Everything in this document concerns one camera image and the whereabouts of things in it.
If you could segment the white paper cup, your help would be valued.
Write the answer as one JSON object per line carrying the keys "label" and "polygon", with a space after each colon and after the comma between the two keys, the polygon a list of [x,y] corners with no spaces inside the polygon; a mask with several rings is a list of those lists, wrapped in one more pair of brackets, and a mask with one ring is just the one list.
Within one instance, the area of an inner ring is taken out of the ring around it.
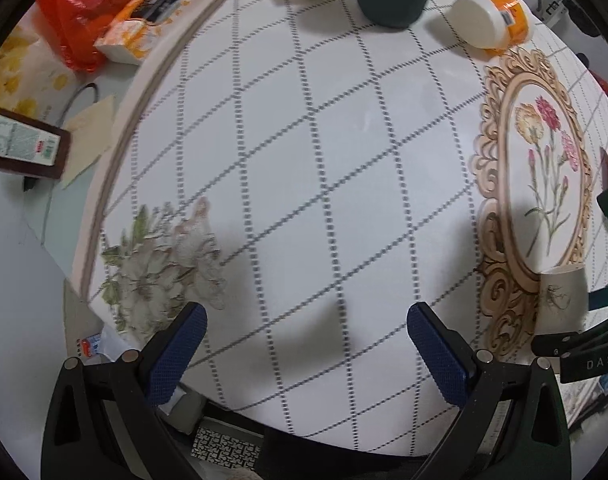
{"label": "white paper cup", "polygon": [[535,334],[579,332],[588,313],[588,301],[587,275],[582,263],[542,272]]}

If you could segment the orange white jar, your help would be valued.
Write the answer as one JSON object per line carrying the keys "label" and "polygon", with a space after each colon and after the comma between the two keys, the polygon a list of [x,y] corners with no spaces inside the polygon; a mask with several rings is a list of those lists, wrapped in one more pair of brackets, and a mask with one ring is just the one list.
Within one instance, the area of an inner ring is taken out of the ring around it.
{"label": "orange white jar", "polygon": [[448,20],[465,42],[491,52],[525,44],[536,25],[524,0],[456,0]]}

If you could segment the floral diamond pattern tablecloth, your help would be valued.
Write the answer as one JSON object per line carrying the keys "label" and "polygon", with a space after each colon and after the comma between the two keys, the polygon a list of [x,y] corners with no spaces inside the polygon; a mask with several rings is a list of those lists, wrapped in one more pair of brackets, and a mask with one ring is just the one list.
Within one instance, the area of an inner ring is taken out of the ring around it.
{"label": "floral diamond pattern tablecloth", "polygon": [[429,454],[456,410],[410,304],[517,358],[541,272],[608,283],[608,97],[544,25],[474,51],[455,1],[390,32],[357,0],[221,0],[157,49],[88,195],[73,275],[91,307],[140,342],[196,290],[189,387],[295,436]]}

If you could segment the orange tissue pack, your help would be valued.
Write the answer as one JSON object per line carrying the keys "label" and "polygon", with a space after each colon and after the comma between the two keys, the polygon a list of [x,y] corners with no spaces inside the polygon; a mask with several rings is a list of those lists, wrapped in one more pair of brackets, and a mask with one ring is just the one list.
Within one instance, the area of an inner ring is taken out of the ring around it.
{"label": "orange tissue pack", "polygon": [[130,0],[95,48],[113,63],[140,65],[195,0]]}

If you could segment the yellow plastic bag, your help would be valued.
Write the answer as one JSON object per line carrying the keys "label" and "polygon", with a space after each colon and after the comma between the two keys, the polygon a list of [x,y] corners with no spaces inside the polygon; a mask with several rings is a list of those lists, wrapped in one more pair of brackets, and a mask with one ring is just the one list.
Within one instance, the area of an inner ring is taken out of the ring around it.
{"label": "yellow plastic bag", "polygon": [[0,47],[0,108],[56,122],[77,78],[31,29],[16,25]]}

